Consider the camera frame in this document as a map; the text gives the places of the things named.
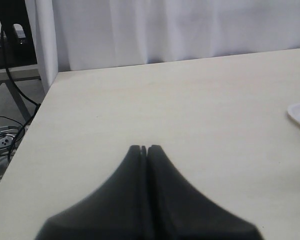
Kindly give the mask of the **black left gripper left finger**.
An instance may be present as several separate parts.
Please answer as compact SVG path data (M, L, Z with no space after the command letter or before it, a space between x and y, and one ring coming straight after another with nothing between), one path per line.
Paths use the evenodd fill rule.
M132 145L96 191L48 218L38 240L148 240L146 148Z

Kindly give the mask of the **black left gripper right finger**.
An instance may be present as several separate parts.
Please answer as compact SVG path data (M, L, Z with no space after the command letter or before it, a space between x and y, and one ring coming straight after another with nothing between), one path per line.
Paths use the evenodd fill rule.
M220 207L189 183L161 146L148 148L146 163L155 239L263 239L254 224Z

